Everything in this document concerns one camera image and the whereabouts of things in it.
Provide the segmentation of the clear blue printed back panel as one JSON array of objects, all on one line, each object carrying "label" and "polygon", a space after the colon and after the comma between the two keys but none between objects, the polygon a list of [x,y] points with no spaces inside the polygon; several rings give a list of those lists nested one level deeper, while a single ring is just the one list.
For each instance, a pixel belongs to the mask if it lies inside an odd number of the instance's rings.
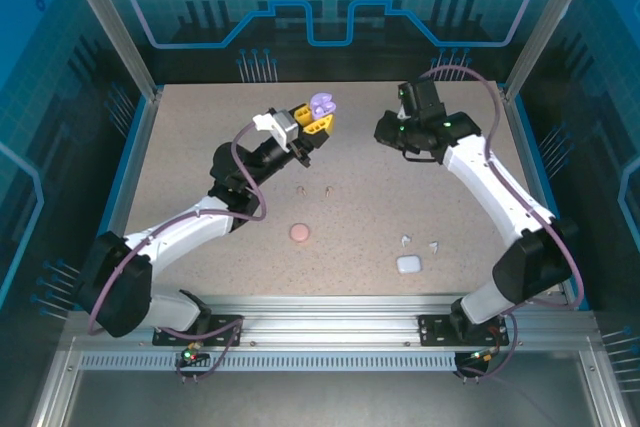
[{"label": "clear blue printed back panel", "polygon": [[501,78],[546,0],[114,0],[154,80]]}]

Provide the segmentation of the blue printed side panel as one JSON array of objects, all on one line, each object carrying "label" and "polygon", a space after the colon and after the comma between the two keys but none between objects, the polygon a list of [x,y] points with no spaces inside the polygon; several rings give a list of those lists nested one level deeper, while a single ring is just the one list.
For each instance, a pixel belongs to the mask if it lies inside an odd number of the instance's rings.
[{"label": "blue printed side panel", "polygon": [[140,99],[87,0],[0,0],[0,329],[81,267]]},{"label": "blue printed side panel", "polygon": [[571,0],[520,95],[602,336],[640,344],[640,0]]}]

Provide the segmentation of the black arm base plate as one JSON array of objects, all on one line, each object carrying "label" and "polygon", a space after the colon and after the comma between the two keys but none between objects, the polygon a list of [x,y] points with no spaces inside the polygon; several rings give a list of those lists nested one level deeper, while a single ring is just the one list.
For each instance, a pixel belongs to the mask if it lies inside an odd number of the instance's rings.
[{"label": "black arm base plate", "polygon": [[417,326],[422,347],[503,347],[510,344],[506,323],[498,317],[473,324],[453,314],[420,315]]},{"label": "black arm base plate", "polygon": [[156,347],[187,347],[191,343],[200,343],[204,347],[224,347],[240,344],[242,324],[241,315],[211,315],[202,317],[186,331],[180,332],[161,328],[152,335],[152,345]]}]

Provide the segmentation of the small connector board with LEDs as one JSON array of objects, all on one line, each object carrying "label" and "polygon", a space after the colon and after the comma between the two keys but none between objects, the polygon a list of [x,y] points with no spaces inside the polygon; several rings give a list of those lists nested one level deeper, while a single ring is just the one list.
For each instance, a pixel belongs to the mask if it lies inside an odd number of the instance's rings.
[{"label": "small connector board with LEDs", "polygon": [[489,363],[499,353],[499,347],[486,347],[474,352],[459,352],[455,355],[455,363],[458,368],[476,368],[478,365]]},{"label": "small connector board with LEDs", "polygon": [[192,368],[202,365],[210,359],[210,355],[202,352],[203,344],[193,342],[187,345],[178,355],[176,367],[178,369]]}]

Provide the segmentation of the aluminium mounting rail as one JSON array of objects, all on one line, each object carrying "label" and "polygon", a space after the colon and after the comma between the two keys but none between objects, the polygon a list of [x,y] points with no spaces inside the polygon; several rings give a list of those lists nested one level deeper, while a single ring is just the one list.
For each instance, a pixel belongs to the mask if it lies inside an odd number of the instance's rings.
[{"label": "aluminium mounting rail", "polygon": [[[207,296],[244,318],[242,351],[417,351],[417,318],[444,315],[455,295]],[[601,351],[593,313],[527,305],[507,323],[518,352]]]}]

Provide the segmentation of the aluminium frame post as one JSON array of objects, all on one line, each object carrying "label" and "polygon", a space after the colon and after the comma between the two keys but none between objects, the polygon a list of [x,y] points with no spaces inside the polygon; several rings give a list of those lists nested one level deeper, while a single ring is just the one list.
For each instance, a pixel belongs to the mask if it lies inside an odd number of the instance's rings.
[{"label": "aluminium frame post", "polygon": [[154,102],[158,89],[112,0],[86,0],[141,95]]},{"label": "aluminium frame post", "polygon": [[512,102],[541,57],[573,0],[548,0],[505,83],[505,100]]}]

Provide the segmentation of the purple earbud charging case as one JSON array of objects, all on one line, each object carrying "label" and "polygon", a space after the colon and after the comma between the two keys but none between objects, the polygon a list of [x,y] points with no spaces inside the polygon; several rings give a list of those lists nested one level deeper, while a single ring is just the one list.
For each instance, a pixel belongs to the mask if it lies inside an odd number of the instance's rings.
[{"label": "purple earbud charging case", "polygon": [[309,103],[311,115],[314,120],[324,118],[335,112],[337,105],[333,100],[333,95],[327,92],[314,94]]}]

